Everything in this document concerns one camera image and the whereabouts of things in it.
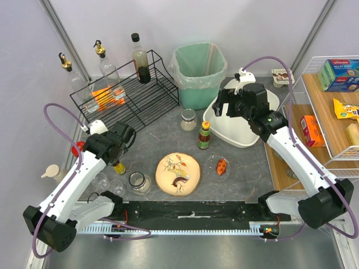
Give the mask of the small yellow label bottle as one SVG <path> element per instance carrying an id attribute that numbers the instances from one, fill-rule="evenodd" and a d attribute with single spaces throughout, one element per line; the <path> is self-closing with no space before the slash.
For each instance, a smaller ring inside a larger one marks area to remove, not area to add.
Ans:
<path id="1" fill-rule="evenodd" d="M 126 167 L 120 161 L 116 161 L 112 165 L 112 167 L 114 171 L 119 175 L 123 175 L 126 172 Z"/>

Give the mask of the red lid sauce jar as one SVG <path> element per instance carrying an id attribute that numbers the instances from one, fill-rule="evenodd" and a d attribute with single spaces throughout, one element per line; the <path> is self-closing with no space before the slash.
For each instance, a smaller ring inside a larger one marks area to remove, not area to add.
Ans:
<path id="1" fill-rule="evenodd" d="M 84 141 L 78 141 L 78 142 L 76 142 L 76 147 L 75 146 L 71 147 L 71 152 L 75 157 L 79 156 L 79 153 L 76 149 L 78 148 L 80 150 L 80 152 L 83 152 L 84 144 L 85 144 Z"/>

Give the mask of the yellow cap chili sauce bottle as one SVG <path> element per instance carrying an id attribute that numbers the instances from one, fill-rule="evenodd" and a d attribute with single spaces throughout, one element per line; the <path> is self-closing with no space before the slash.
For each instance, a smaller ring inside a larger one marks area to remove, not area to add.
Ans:
<path id="1" fill-rule="evenodd" d="M 209 147 L 210 141 L 210 122 L 203 121 L 198 136 L 197 146 L 201 150 L 206 150 Z"/>

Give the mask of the wide glass jar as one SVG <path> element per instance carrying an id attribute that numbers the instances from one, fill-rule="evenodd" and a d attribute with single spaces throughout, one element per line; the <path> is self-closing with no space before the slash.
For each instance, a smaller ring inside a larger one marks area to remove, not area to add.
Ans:
<path id="1" fill-rule="evenodd" d="M 127 189 L 137 195 L 146 195 L 151 189 L 151 178 L 139 171 L 131 173 L 127 180 Z"/>

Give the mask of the glass oil bottle gold spout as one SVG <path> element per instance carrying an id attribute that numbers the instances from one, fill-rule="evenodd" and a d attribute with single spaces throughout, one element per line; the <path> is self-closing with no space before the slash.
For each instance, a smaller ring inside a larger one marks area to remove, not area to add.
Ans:
<path id="1" fill-rule="evenodd" d="M 96 40 L 93 47 L 100 60 L 100 71 L 108 84 L 111 94 L 116 101 L 124 103 L 126 92 L 123 88 L 116 66 L 107 57 L 106 49 L 102 46 L 100 40 Z"/>

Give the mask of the dark soy sauce bottle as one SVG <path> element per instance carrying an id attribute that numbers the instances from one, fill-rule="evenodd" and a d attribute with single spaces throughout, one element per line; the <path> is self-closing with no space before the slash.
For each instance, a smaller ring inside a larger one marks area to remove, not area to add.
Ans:
<path id="1" fill-rule="evenodd" d="M 140 36 L 138 33 L 132 33 L 131 39 L 134 44 L 132 60 L 134 62 L 137 78 L 141 84 L 147 84 L 151 80 L 147 53 L 141 46 Z"/>

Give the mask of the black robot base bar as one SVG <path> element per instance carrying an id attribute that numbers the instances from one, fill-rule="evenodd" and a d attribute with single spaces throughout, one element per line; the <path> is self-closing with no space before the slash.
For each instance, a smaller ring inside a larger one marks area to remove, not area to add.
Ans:
<path id="1" fill-rule="evenodd" d="M 144 228 L 164 227 L 166 223 L 178 223 L 190 227 L 197 224 L 235 222 L 291 221 L 287 214 L 271 213 L 263 203 L 240 201 L 127 201 L 118 203 L 108 217 L 115 221 L 127 221 L 131 226 Z"/>

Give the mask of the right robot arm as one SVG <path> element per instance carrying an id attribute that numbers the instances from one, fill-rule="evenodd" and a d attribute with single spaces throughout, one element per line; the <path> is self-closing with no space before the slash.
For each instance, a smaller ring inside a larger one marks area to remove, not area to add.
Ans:
<path id="1" fill-rule="evenodd" d="M 302 197 L 276 193 L 266 199 L 272 213 L 299 215 L 306 225 L 317 229 L 345 212 L 354 186 L 349 179 L 339 180 L 306 148 L 289 126 L 286 117 L 269 108 L 264 85 L 250 83 L 243 88 L 221 89 L 212 105 L 217 117 L 242 117 L 256 135 L 276 151 L 297 175 L 305 188 Z"/>

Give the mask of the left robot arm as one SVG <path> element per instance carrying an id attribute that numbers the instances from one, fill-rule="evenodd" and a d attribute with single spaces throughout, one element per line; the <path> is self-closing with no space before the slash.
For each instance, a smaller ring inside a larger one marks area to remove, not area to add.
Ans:
<path id="1" fill-rule="evenodd" d="M 122 198 L 110 191 L 81 207 L 75 204 L 97 174 L 119 162 L 135 138 L 134 128 L 117 121 L 86 139 L 82 153 L 55 190 L 39 206 L 25 209 L 23 217 L 34 240 L 62 252 L 79 230 L 113 213 Z"/>

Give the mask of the glass jar with rice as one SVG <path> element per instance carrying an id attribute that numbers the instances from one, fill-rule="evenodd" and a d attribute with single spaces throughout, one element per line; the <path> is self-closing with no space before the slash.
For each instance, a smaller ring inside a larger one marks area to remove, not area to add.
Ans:
<path id="1" fill-rule="evenodd" d="M 184 131 L 192 131 L 196 126 L 196 112 L 193 109 L 185 109 L 181 113 L 181 128 Z"/>

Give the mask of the white plastic basin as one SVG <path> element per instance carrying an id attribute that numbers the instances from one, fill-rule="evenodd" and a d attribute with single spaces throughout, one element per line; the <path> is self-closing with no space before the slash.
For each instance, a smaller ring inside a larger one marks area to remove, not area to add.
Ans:
<path id="1" fill-rule="evenodd" d="M 210 133 L 226 143 L 238 148 L 246 148 L 254 145 L 259 136 L 254 134 L 246 120 L 241 117 L 230 118 L 223 112 L 221 117 L 216 117 L 210 103 L 202 117 L 203 121 L 210 122 Z"/>

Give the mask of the clear plastic cup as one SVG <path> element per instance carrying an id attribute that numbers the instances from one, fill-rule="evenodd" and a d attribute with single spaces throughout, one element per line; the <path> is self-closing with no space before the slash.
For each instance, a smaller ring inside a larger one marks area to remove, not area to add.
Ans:
<path id="1" fill-rule="evenodd" d="M 104 173 L 98 173 L 92 181 L 95 188 L 106 190 L 109 186 L 109 180 Z"/>
<path id="2" fill-rule="evenodd" d="M 113 180 L 109 183 L 109 191 L 117 196 L 123 196 L 126 192 L 123 182 L 120 180 Z"/>

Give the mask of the green trash bin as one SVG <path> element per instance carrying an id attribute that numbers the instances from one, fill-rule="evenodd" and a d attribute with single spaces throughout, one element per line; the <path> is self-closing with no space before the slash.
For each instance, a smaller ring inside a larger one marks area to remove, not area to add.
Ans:
<path id="1" fill-rule="evenodd" d="M 186 109 L 205 109 L 218 96 L 228 63 L 213 43 L 195 43 L 177 48 L 169 64 Z"/>

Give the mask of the chocolate pudding cup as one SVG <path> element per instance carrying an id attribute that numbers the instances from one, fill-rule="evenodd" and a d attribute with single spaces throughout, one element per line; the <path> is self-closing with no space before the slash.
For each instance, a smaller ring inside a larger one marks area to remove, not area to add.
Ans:
<path id="1" fill-rule="evenodd" d="M 273 86 L 276 88 L 289 85 L 289 77 L 292 79 L 292 83 L 295 83 L 295 79 L 291 70 L 289 70 L 289 75 L 285 69 L 273 69 L 271 73 L 273 76 Z"/>

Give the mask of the clear trash bag liner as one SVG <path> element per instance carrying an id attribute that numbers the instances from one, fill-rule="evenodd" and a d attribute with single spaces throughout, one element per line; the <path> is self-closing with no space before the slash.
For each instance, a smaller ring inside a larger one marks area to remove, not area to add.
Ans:
<path id="1" fill-rule="evenodd" d="M 177 48 L 168 68 L 181 90 L 217 88 L 225 78 L 228 63 L 218 46 L 206 42 Z"/>

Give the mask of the orange snack packet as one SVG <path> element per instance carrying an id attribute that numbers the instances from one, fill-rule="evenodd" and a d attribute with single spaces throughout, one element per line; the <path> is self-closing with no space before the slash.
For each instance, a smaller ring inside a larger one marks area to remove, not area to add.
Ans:
<path id="1" fill-rule="evenodd" d="M 108 87 L 92 92 L 93 97 L 99 105 L 99 111 L 114 108 L 126 103 L 125 98 L 116 100 Z"/>

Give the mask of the orange food piece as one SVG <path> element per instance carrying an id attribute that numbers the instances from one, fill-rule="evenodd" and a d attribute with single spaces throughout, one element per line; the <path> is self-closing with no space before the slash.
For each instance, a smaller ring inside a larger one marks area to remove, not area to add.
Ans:
<path id="1" fill-rule="evenodd" d="M 225 158 L 221 158 L 217 163 L 217 167 L 216 167 L 217 174 L 222 176 L 227 170 L 227 165 L 228 165 L 227 160 Z"/>

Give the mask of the beige pump soap bottle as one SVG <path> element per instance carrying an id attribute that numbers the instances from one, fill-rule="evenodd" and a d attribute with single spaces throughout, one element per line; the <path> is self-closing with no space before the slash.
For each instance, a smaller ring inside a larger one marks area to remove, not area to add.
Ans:
<path id="1" fill-rule="evenodd" d="M 57 164 L 48 166 L 41 178 L 53 178 L 56 182 L 61 182 L 69 172 L 68 169 L 61 169 Z"/>

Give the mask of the clear glass plate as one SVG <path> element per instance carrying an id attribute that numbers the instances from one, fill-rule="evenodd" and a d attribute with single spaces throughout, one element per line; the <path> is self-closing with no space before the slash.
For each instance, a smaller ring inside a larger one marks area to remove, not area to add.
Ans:
<path id="1" fill-rule="evenodd" d="M 210 153 L 202 166 L 203 179 L 217 184 L 224 184 L 231 180 L 232 160 L 223 154 Z"/>

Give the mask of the orange pink box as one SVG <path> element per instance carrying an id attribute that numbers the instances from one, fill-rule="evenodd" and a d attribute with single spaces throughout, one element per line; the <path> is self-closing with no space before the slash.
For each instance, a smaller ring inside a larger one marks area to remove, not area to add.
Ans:
<path id="1" fill-rule="evenodd" d="M 307 147 L 325 147 L 324 137 L 314 115 L 304 115 L 300 124 Z"/>

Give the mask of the floral ceramic plate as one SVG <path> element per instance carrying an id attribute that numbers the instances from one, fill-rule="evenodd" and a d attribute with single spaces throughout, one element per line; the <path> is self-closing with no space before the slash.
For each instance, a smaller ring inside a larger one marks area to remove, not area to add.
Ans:
<path id="1" fill-rule="evenodd" d="M 159 189 L 172 196 L 188 196 L 198 187 L 200 180 L 199 162 L 181 152 L 163 157 L 155 171 L 155 182 Z"/>

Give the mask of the green sponge pack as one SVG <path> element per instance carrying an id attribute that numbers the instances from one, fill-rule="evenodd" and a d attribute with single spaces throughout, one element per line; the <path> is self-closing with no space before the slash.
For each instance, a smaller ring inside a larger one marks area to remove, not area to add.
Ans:
<path id="1" fill-rule="evenodd" d="M 356 92 L 358 59 L 327 59 L 317 77 L 323 91 Z"/>

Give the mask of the yellow snack bag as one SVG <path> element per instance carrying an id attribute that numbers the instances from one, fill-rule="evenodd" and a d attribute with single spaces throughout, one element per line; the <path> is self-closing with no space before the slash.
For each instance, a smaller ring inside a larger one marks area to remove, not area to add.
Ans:
<path id="1" fill-rule="evenodd" d="M 358 122 L 358 105 L 341 103 L 338 99 L 333 99 L 333 105 L 337 119 L 352 119 Z"/>

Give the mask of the yellow sponge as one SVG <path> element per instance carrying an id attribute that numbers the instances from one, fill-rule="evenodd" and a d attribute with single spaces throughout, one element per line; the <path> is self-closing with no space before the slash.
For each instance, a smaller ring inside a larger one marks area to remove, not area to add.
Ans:
<path id="1" fill-rule="evenodd" d="M 346 128 L 348 137 L 353 146 L 359 146 L 359 129 L 358 124 L 352 123 Z"/>

